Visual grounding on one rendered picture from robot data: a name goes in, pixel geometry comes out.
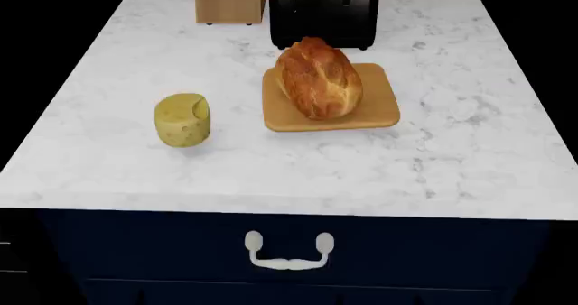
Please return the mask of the yellow holed cheese block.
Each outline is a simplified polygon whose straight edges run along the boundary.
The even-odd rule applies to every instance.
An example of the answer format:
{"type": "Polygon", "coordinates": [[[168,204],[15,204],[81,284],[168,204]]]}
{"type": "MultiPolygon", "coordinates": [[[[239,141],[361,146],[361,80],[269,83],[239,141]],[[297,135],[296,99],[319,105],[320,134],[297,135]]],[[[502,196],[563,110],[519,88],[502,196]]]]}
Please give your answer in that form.
{"type": "Polygon", "coordinates": [[[159,138],[171,147],[192,147],[210,136],[210,109],[206,98],[180,93],[164,98],[154,108],[159,138]]]}

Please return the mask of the black toaster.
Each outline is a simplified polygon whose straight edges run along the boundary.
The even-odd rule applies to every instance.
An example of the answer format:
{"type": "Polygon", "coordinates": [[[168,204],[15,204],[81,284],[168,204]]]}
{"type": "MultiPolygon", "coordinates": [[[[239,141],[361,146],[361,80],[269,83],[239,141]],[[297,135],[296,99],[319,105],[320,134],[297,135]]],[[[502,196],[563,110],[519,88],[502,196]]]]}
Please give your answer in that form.
{"type": "Polygon", "coordinates": [[[271,40],[284,50],[304,37],[334,48],[374,44],[379,0],[268,0],[271,40]]]}

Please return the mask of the light wooden cutting board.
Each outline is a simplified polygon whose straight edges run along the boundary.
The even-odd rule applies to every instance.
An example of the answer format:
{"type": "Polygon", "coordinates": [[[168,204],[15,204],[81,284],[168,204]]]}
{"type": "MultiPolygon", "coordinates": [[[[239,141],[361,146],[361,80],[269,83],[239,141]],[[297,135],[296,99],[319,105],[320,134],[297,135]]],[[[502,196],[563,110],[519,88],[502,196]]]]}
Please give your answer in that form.
{"type": "Polygon", "coordinates": [[[302,115],[284,95],[268,69],[262,81],[264,123],[276,132],[331,131],[358,128],[384,128],[400,120],[399,106],[385,71],[376,63],[354,63],[362,85],[363,97],[352,112],[332,120],[311,120],[302,115]]]}

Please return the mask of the dark blue cabinet drawer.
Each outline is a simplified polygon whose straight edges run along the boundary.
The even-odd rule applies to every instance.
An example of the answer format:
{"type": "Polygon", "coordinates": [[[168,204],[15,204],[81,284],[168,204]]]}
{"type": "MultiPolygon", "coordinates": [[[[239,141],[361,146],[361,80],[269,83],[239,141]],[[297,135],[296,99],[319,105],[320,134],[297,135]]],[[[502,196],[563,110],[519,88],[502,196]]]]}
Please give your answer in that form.
{"type": "Polygon", "coordinates": [[[45,209],[35,213],[88,305],[508,305],[549,235],[532,220],[45,209]],[[253,266],[263,251],[314,251],[306,272],[253,266]]]}

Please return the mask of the wooden knife block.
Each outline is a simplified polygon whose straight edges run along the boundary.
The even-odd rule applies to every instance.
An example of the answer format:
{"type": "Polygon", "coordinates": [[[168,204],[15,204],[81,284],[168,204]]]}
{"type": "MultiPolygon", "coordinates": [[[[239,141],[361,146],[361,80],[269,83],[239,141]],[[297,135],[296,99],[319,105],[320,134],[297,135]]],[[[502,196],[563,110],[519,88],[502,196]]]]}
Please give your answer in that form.
{"type": "Polygon", "coordinates": [[[195,0],[196,23],[259,24],[266,0],[195,0]]]}

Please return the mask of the brown crusty bread loaf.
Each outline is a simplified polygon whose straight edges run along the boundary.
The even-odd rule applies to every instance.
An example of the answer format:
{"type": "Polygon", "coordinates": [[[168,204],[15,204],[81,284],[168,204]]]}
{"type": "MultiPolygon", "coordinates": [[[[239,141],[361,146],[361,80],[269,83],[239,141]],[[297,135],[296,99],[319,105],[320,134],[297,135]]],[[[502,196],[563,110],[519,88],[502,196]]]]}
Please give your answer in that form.
{"type": "Polygon", "coordinates": [[[361,78],[346,55],[317,37],[304,37],[284,50],[275,74],[286,97],[311,120],[348,115],[363,96],[361,78]]]}

